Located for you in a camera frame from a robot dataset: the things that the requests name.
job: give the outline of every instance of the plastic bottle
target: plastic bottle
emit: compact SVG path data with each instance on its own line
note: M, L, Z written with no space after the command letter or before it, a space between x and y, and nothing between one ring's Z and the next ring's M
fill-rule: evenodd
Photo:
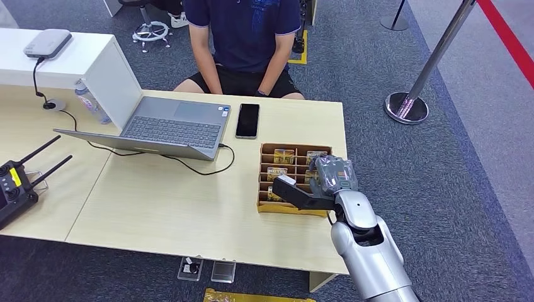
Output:
M74 93L80 99L82 104L91 112L91 114L103 125L111 122L110 117L106 111L102 109L100 104L96 101L91 91L85 86L82 80L78 80L75 85Z

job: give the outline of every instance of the blue carpet floor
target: blue carpet floor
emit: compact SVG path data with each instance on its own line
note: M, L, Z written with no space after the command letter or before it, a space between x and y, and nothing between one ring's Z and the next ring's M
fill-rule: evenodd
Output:
M185 29L174 31L172 48L151 45L141 53L130 38L141 23L137 9L123 8L110 18L97 0L4 3L21 28L115 34L144 89L172 89L196 71ZM466 155L469 140L439 74L423 91L431 112L427 122L400 125L382 110L388 94L409 89L428 57L409 9L404 13L411 29L393 32L378 20L398 3L319 4L308 65L295 65L290 73L308 99L343 103L348 154L361 190L388 223L415 290L425 301L534 301L532 276L518 273L521 254L514 254L518 262L511 260L506 247L514 244L513 234L498 228L506 226L495 221L502 211L498 203L489 206L484 192L491 187L482 187L483 170L472 169L478 158ZM167 20L154 9L150 14ZM211 284L207 273L200 282L186 282L176 280L178 257L9 237L0 237L0 247L0 301L193 302L201 301L207 286L359 301L346 276L309 294L306 272L239 265L234 284Z
M435 45L459 3L409 2L424 39L430 46ZM526 51L534 55L534 39L527 39L527 33L534 32L534 1L492 2ZM481 52L481 45L487 51ZM469 145L474 147L486 171L487 184L495 193L491 195L498 199L534 271L534 120L530 111L534 89L479 7L469 14L443 56L440 73L457 111L452 116L458 113L461 118L471 139ZM524 264L517 267L526 268Z

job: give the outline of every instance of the laptop charging cable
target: laptop charging cable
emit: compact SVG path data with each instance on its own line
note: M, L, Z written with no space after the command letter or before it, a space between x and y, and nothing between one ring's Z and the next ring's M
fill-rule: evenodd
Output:
M78 122L77 122L76 118L72 114L70 114L69 112L67 112L65 110L59 110L59 111L69 115L72 118L72 120L74 121L74 131L78 131ZM113 151L112 149L95 146L89 141L86 141L86 142L88 144L90 144L90 146L93 147L93 148L106 150L106 151L109 151L109 152L111 152L111 153L113 153L115 155L118 155L118 156L131 156L131 155L139 155L139 154L144 154L145 153L145 152L136 152L136 153L130 153L130 154L120 154L120 153L117 153L117 152ZM227 165L223 169L220 169L220 170L217 170L217 171L213 171L213 172L208 172L208 173L204 173L204 172L200 172L198 170L195 170L190 165L186 164L183 160L178 159L176 157L172 157L172 156L169 156L169 155L161 155L161 156L165 157L166 159L176 160L176 161L180 162L181 164L183 164L187 169L189 169L189 170L191 170L191 171L193 171L193 172L195 172L195 173L197 173L199 175L207 176L207 175L213 175L213 174L217 174L217 173L221 173L223 171L226 171L232 166L232 164L234 164L234 161L236 159L236 153L234 152L234 149L232 149L232 147L230 147L228 145L225 145L223 143L219 144L219 148L228 148L228 149L230 149L230 151L232 152L232 161L230 162L229 165Z
M39 90L37 90L37 81L35 79L35 73L37 71L37 67L45 61L45 57L40 57L37 59L37 63L35 64L35 67L33 68L33 87L35 88L35 95L40 97L40 98L44 98L45 99L45 102L43 103L43 109L45 110L53 110L53 111L59 111L59 112L62 112L62 113L65 113L67 115L69 115L72 120L74 121L74 131L78 131L78 122L76 120L76 118L74 117L74 115L70 114L68 111L65 110L65 102L62 102L62 101L58 101L56 99L51 99L50 101L47 99L47 96L40 92ZM117 153L115 152L114 150L110 149L110 148L106 148L106 147L99 147L99 146L95 146L93 145L91 142L89 141L86 141L91 147L93 148L97 148L97 149L100 149L100 150L105 150L105 151L109 151L117 156L132 156L132 155L139 155L139 154L144 154L145 152L134 152L134 153L129 153L129 154L121 154L121 153ZM230 164L228 166L226 166L225 168L223 169L220 169L220 170L217 170L217 171L214 171L214 172L209 172L209 173L203 173L203 172L200 172L200 171L197 171L195 170L194 168L192 168L191 166L189 166L188 164L186 164L185 162L183 162L181 159L177 159L176 157L172 157L172 156L168 156L168 155L161 155L163 157L165 157L166 159L173 159L173 160L176 160L178 162L180 162L181 164L183 164L186 168L188 168L189 170L199 174L199 175L203 175L203 176L207 176L207 175L213 175L213 174L217 174L217 173L221 173L223 171L226 171L228 168L230 168L232 166L232 164L234 163L235 159L236 159L236 154L234 153L234 149L232 149L232 147L228 146L228 145L225 145L223 143L220 143L219 144L219 148L228 148L230 149L230 151L232 151L232 161L230 162Z

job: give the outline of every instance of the wooden desk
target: wooden desk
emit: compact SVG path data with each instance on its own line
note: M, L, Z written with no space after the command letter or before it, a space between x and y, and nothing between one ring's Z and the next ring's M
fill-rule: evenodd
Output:
M100 125L82 107L71 90L41 89L49 98L67 101L67 109L78 119L81 131L116 133L113 125ZM53 128L72 129L64 113L45 111L32 87L0 86L3 126L0 164L20 160L57 135ZM48 179L50 189L29 211L0 231L0 235L64 241L89 192L110 156L86 142L63 136L25 164L26 171L45 172L72 154L74 157Z
M234 165L199 176L158 155L111 156L67 242L327 273L310 274L310 290L335 274L347 274L326 219L256 209L263 142L328 145L346 158L341 103L144 93L231 105L222 141L235 150ZM260 104L256 140L234 137L241 103ZM215 162L186 161L214 171L230 160L231 152L220 149Z

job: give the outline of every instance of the stanchion post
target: stanchion post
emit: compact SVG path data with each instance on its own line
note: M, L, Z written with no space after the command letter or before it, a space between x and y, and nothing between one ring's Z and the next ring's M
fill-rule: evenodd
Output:
M428 107L419 98L419 94L423 90L430 73L432 73L432 70L440 62L443 54L447 51L452 40L462 27L463 22L467 19L471 10L473 10L476 2L476 0L463 0L410 92L395 92L387 97L384 109L391 118L400 123L411 125L421 123L426 119L428 116Z
M382 19L380 19L380 24L384 26L385 28L387 28L388 30L402 31L402 30L408 29L408 22L403 18L399 18L405 1L406 0L402 0L400 2L400 6L399 6L399 9L397 10L397 14L395 15L395 18L383 17Z

